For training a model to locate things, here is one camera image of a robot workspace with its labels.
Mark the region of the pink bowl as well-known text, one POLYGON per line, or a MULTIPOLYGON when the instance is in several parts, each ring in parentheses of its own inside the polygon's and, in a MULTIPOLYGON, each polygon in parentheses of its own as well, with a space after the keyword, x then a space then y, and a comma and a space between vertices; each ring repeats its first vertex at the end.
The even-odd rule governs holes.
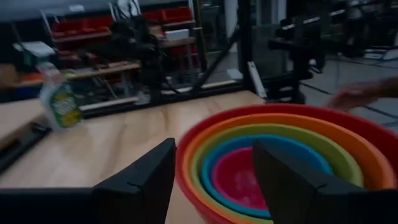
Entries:
POLYGON ((224 154, 217 160, 212 184, 236 209, 252 215, 268 211, 268 206, 254 175, 252 148, 244 147, 224 154))

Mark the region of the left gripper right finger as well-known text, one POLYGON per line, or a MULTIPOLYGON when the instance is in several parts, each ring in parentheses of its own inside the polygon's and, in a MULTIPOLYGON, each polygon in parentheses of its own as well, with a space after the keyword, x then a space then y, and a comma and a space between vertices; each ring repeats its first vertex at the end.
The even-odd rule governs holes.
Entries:
POLYGON ((283 149, 254 141, 254 172, 274 224, 364 224, 364 189, 283 149))

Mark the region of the spray bottle with green label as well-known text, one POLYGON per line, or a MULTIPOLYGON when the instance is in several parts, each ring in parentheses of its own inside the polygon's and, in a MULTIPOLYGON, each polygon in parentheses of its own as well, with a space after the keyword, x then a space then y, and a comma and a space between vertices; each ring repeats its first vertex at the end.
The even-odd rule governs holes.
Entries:
POLYGON ((37 66, 43 75, 39 100, 53 130, 63 131, 81 123, 83 116, 66 77, 50 62, 37 66))

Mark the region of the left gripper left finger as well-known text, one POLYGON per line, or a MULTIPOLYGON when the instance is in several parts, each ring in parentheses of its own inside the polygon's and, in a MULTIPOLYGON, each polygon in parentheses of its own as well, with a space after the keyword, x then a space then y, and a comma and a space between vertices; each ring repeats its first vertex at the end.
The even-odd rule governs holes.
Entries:
POLYGON ((175 177, 174 138, 167 138, 94 186, 99 224, 164 224, 175 177))

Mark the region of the wooden shelf rack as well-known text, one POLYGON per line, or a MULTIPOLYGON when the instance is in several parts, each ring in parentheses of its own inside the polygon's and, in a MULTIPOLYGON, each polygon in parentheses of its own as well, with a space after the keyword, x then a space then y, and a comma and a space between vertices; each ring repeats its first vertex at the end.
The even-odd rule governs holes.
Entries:
MULTIPOLYGON (((115 16, 125 16, 126 13, 123 11, 121 7, 118 5, 111 4, 111 9, 115 11, 110 15, 113 18, 115 16)), ((187 22, 176 22, 169 24, 161 24, 157 22, 152 22, 155 25, 153 28, 172 28, 178 26, 190 26, 194 24, 194 19, 192 21, 187 22)), ((50 38, 55 41, 55 44, 65 44, 72 42, 82 42, 86 41, 91 44, 94 43, 95 40, 99 40, 103 42, 103 39, 109 39, 111 37, 111 31, 105 32, 102 34, 89 34, 82 35, 78 37, 66 37, 61 39, 55 39, 50 30, 50 38)), ((139 62, 130 62, 128 60, 112 62, 112 63, 102 63, 100 64, 100 57, 91 53, 86 54, 88 56, 88 65, 84 68, 79 69, 64 69, 61 73, 66 77, 67 80, 81 80, 86 78, 94 78, 94 77, 103 77, 112 75, 114 73, 126 73, 133 70, 137 70, 141 68, 141 64, 139 62)), ((27 87, 35 87, 43 84, 43 75, 41 73, 30 73, 20 77, 15 69, 13 64, 0 64, 1 68, 6 68, 7 66, 11 67, 10 72, 1 72, 0 71, 0 90, 2 89, 18 89, 18 88, 27 88, 27 87)))

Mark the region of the orange bowl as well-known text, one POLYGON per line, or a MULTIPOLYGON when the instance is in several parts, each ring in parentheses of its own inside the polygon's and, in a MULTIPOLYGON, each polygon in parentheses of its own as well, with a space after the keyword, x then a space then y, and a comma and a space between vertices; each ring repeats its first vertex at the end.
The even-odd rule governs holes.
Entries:
POLYGON ((367 189, 397 187, 398 135, 368 120, 339 111, 300 108, 288 114, 277 105, 259 105, 224 111, 197 123, 177 146, 176 179, 207 224, 273 224, 272 221, 240 215, 210 198, 201 186, 198 170, 211 148, 220 143, 216 136, 231 128, 252 125, 245 133, 260 132, 260 124, 293 126, 284 136, 302 140, 320 149, 340 177, 367 189))

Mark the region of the green bowl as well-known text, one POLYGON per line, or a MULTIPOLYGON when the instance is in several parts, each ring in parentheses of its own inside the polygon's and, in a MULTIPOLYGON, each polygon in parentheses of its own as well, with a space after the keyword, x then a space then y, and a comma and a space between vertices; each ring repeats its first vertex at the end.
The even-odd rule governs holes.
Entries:
POLYGON ((199 163, 203 161, 203 156, 210 152, 211 147, 245 134, 276 134, 298 140, 314 148, 323 156, 337 177, 360 187, 363 186, 363 174, 354 158, 341 146, 322 134, 317 134, 309 129, 275 123, 237 126, 212 134, 205 141, 201 140, 199 145, 193 149, 190 148, 193 146, 193 142, 190 142, 185 150, 182 174, 193 195, 190 201, 209 224, 274 224, 271 220, 242 215, 220 205, 205 192, 197 177, 199 163))

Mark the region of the white box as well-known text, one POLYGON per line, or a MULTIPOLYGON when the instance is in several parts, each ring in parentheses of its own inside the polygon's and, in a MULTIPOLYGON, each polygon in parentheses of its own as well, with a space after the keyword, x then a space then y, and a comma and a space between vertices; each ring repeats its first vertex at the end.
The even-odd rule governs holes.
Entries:
POLYGON ((189 29, 168 30, 164 32, 165 38, 169 41, 187 39, 190 36, 189 29))

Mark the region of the person's hand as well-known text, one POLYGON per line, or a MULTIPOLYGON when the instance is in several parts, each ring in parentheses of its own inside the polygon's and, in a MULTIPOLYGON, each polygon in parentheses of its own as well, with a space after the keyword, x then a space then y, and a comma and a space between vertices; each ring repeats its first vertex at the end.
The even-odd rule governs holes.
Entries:
POLYGON ((398 77, 354 83, 333 95, 328 107, 349 111, 374 103, 380 98, 398 98, 398 77))

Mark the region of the red storage bin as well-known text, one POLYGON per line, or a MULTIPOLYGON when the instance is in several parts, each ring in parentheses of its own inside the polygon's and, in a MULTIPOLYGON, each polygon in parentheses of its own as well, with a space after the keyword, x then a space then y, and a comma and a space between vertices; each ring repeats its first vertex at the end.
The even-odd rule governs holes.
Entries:
POLYGON ((157 22, 161 24, 193 20, 191 9, 188 6, 156 9, 143 12, 143 15, 149 22, 157 22))
POLYGON ((54 22, 51 32, 55 39, 66 37, 78 37, 89 34, 102 34, 109 32, 113 23, 111 16, 84 17, 82 19, 70 19, 54 22))

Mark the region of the blue bowl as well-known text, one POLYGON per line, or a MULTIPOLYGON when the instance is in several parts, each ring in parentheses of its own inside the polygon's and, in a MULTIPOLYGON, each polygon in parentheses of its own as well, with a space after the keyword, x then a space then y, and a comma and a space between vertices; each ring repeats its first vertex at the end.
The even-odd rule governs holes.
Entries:
POLYGON ((319 153, 317 153, 311 147, 308 147, 307 145, 293 139, 271 134, 259 134, 235 137, 231 140, 222 142, 221 144, 212 147, 211 152, 207 156, 205 156, 200 171, 200 179, 202 186, 207 191, 207 193, 209 193, 217 202, 235 212, 251 217, 264 218, 266 220, 271 219, 269 211, 266 211, 264 213, 261 212, 259 215, 252 215, 250 213, 247 214, 238 211, 234 206, 234 203, 229 202, 225 198, 223 198, 222 195, 216 191, 212 184, 211 176, 217 160, 220 159, 220 157, 222 157, 224 154, 231 152, 235 149, 240 149, 244 147, 252 148, 255 140, 264 141, 266 144, 269 144, 272 147, 281 149, 286 153, 299 158, 305 164, 310 165, 320 171, 323 171, 327 174, 332 173, 332 169, 329 163, 321 155, 319 155, 319 153))

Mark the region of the white bracket strip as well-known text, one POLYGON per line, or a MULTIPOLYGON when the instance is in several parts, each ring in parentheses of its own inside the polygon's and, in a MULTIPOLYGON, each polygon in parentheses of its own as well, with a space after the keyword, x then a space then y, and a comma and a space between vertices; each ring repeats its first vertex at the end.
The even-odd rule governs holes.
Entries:
POLYGON ((264 88, 264 85, 262 84, 262 80, 257 71, 256 65, 253 61, 248 62, 248 69, 249 69, 249 74, 251 76, 257 96, 259 96, 263 99, 266 99, 267 98, 267 89, 264 88))

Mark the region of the red bowl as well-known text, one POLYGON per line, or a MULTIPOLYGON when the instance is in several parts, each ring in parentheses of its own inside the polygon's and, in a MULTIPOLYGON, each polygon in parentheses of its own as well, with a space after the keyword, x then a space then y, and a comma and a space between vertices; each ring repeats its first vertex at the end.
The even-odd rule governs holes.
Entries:
POLYGON ((287 124, 322 134, 354 158, 361 169, 367 189, 398 187, 397 134, 379 124, 337 110, 309 105, 265 103, 214 114, 183 135, 177 146, 176 180, 189 201, 193 195, 182 174, 182 161, 190 142, 193 142, 190 147, 193 149, 212 134, 257 123, 287 124))

